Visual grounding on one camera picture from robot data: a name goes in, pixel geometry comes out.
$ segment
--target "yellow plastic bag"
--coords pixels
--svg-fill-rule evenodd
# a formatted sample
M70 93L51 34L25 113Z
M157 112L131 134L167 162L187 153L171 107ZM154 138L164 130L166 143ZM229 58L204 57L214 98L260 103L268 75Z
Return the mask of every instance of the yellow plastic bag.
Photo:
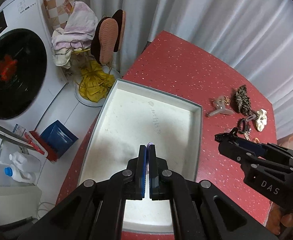
M115 82L114 76L104 73L96 60L90 61L90 69L82 69L81 74L82 81L78 84L79 93L84 99L95 103L107 97Z

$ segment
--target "white curtain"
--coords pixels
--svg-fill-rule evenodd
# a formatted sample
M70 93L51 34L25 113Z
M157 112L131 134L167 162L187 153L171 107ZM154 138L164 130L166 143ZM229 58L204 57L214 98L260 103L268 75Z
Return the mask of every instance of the white curtain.
M277 137L293 132L292 0L82 0L99 19L127 13L121 74L162 30L201 47L245 76L273 104Z

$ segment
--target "pink slipper sole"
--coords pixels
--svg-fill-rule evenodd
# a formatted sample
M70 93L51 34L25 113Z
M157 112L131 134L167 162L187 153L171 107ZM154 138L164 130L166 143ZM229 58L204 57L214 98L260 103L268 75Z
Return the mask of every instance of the pink slipper sole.
M102 65L112 60L114 45L118 37L118 24L112 18L105 19L99 30L100 62Z

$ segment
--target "red cloth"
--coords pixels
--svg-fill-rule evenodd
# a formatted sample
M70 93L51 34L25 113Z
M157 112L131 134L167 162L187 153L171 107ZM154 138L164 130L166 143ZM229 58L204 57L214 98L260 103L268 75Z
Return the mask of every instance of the red cloth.
M0 61L0 80L10 81L16 72L17 60L12 59L8 54L4 55L4 59Z

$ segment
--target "brown slipper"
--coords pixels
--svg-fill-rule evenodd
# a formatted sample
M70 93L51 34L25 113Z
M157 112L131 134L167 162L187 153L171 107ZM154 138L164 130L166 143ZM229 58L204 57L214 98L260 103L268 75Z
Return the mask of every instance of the brown slipper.
M113 19L116 20L118 23L118 38L116 40L115 46L114 46L114 52L117 52L121 49L122 40L123 40L123 34L124 34L124 28L125 28L125 11L123 10L117 10L114 15L112 16Z
M118 37L118 24L115 19L104 17L98 23L91 42L91 54L100 65L112 60L113 49Z

